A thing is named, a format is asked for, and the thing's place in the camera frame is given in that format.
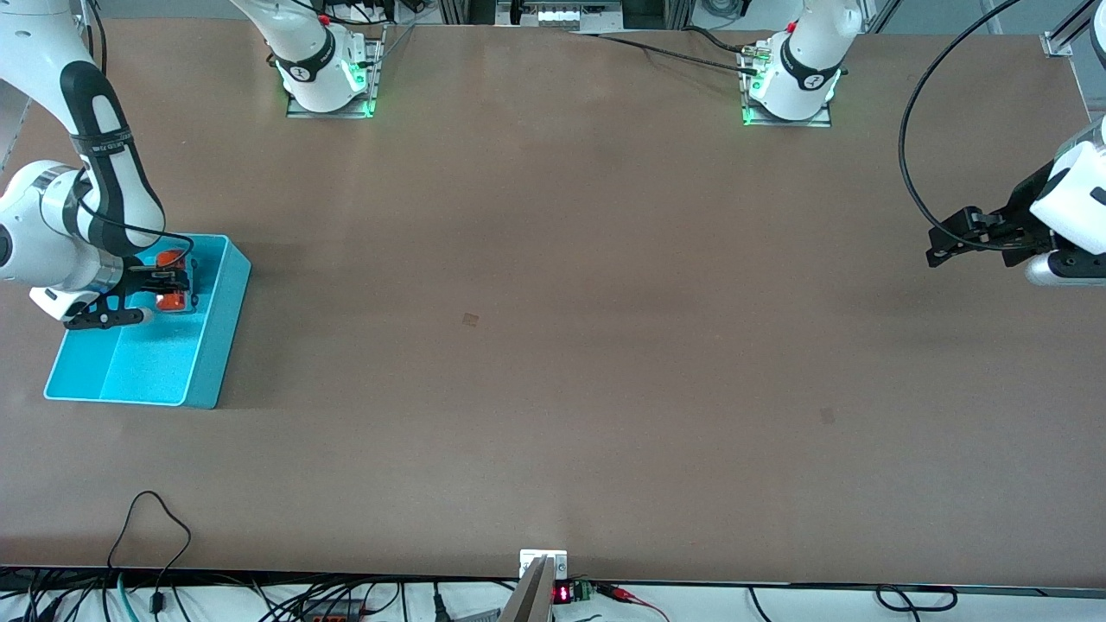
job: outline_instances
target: blue tray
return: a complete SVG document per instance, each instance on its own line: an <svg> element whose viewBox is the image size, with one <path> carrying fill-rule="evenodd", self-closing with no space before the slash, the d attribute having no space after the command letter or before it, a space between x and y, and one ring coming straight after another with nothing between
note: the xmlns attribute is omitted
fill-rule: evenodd
<svg viewBox="0 0 1106 622"><path fill-rule="evenodd" d="M66 331L43 395L46 400L213 408L222 387L250 261L226 236L191 235L198 262L194 313L158 313L144 324ZM138 257L179 248L163 238ZM154 309L154 294L131 307Z"/></svg>

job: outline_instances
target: mounting plate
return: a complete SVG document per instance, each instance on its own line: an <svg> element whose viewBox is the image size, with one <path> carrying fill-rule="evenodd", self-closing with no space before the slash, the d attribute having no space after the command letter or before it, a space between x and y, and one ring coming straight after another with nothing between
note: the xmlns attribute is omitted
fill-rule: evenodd
<svg viewBox="0 0 1106 622"><path fill-rule="evenodd" d="M522 549L519 551L519 577L526 573L534 558L552 557L556 562L556 580L568 578L568 552L552 549Z"/></svg>

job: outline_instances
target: tabletop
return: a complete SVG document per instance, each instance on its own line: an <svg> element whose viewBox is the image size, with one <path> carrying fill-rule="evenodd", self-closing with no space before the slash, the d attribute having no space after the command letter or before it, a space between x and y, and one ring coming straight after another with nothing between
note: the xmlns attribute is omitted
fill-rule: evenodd
<svg viewBox="0 0 1106 622"><path fill-rule="evenodd" d="M1106 298L927 268L899 177L947 38L860 37L803 129L742 126L723 70L482 27L417 28L373 120L286 120L249 22L107 29L169 227L253 274L210 412L45 401L62 328L0 288L0 562L102 564L153 488L186 567L1106 587ZM936 212L990 210L1086 121L1066 60L979 37L907 151ZM74 160L35 107L3 182L40 158ZM132 529L117 563L180 546Z"/></svg>

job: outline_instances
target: white robotic arm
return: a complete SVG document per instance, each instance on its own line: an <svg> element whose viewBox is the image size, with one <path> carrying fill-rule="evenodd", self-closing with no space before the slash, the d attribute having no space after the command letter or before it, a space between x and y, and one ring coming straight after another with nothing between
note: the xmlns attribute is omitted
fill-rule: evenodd
<svg viewBox="0 0 1106 622"><path fill-rule="evenodd" d="M365 35L320 22L314 10L290 0L230 0L261 31L273 52L284 90L311 112L333 112L367 85L354 71Z"/></svg>
<svg viewBox="0 0 1106 622"><path fill-rule="evenodd" d="M1091 37L1106 66L1106 3L1095 12ZM1004 207L990 214L966 207L930 229L929 239L930 267L990 248L1002 250L1008 267L1025 262L1034 284L1106 286L1106 118L1061 145Z"/></svg>
<svg viewBox="0 0 1106 622"><path fill-rule="evenodd" d="M841 63L864 25L857 0L805 0L786 30L757 44L749 96L785 121L813 117L833 96Z"/></svg>
<svg viewBox="0 0 1106 622"><path fill-rule="evenodd" d="M31 286L44 311L70 322L157 241L165 215L67 0L0 4L0 79L62 123L84 165L40 160L12 177L0 197L0 279Z"/></svg>

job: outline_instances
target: connector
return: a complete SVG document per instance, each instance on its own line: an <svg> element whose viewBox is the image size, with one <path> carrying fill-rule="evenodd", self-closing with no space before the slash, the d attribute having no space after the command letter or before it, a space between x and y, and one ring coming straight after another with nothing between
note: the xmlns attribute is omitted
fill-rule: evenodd
<svg viewBox="0 0 1106 622"><path fill-rule="evenodd" d="M596 593L603 594L608 599L634 604L634 594L617 585L612 585L611 583L592 583L592 587L595 588Z"/></svg>
<svg viewBox="0 0 1106 622"><path fill-rule="evenodd" d="M165 611L165 594L154 592L149 595L149 612L161 613L163 611Z"/></svg>

